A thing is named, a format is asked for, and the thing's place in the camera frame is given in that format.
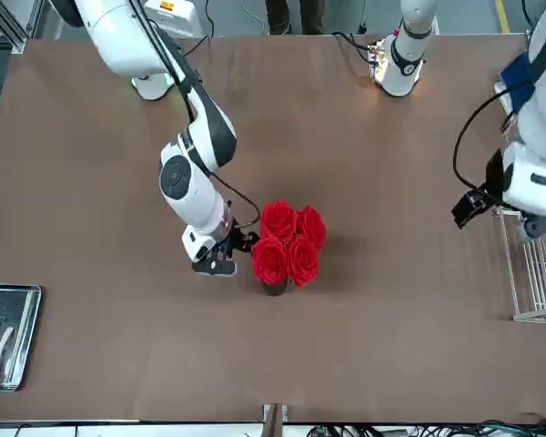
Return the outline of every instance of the metal tray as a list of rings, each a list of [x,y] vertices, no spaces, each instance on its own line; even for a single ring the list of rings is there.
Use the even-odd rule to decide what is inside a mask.
[[[0,339],[14,328],[2,354],[0,391],[15,391],[22,382],[41,296],[37,285],[0,284]]]

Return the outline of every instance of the white robotic arm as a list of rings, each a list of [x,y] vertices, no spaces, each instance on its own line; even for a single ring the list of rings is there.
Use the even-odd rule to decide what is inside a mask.
[[[419,80],[440,0],[401,0],[402,26],[370,49],[370,72],[388,94],[406,96]]]
[[[67,23],[86,26],[106,65],[120,76],[132,77],[142,97],[160,98],[176,84],[192,104],[196,115],[188,107],[190,125],[161,152],[159,185],[168,205],[187,223],[182,241],[194,270],[234,274],[236,265],[229,259],[232,249],[248,251],[258,237],[250,233],[247,239],[235,227],[229,204],[209,179],[233,158],[237,138],[197,71],[167,33],[143,19],[143,9],[131,0],[51,3]],[[217,251],[225,256],[217,256]]]
[[[483,188],[467,193],[453,210],[460,228],[500,197],[521,211],[524,238],[546,233],[546,10],[532,34],[529,60],[534,93],[507,132],[503,154],[496,153],[488,164]],[[486,190],[493,196],[487,196]]]

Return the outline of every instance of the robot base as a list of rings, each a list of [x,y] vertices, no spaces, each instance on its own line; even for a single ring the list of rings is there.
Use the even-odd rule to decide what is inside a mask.
[[[395,36],[388,35],[386,39],[379,41],[370,50],[370,61],[376,65],[370,66],[370,76],[384,91],[393,97],[404,97],[419,80],[423,62],[414,68],[408,75],[403,75],[392,58],[392,44]]]
[[[147,77],[134,77],[131,79],[131,84],[142,98],[154,101],[162,98],[174,86],[175,81],[171,75],[165,73]]]

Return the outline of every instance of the metal wire basket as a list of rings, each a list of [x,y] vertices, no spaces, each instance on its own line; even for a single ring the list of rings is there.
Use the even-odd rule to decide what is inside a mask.
[[[546,323],[546,235],[523,241],[518,226],[521,215],[496,209],[508,261],[516,321]]]

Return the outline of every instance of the brown table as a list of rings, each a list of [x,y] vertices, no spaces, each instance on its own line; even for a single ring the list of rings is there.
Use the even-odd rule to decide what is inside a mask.
[[[25,385],[0,420],[478,422],[546,413],[546,326],[510,321],[498,222],[457,231],[455,138],[519,36],[439,36],[411,96],[387,97],[326,37],[218,39],[192,55],[233,120],[221,176],[259,205],[323,214],[318,279],[270,298],[192,273],[157,187],[187,122],[88,43],[32,41],[0,101],[0,282],[45,288]],[[476,180],[499,105],[465,137]],[[239,219],[252,211],[229,192]]]

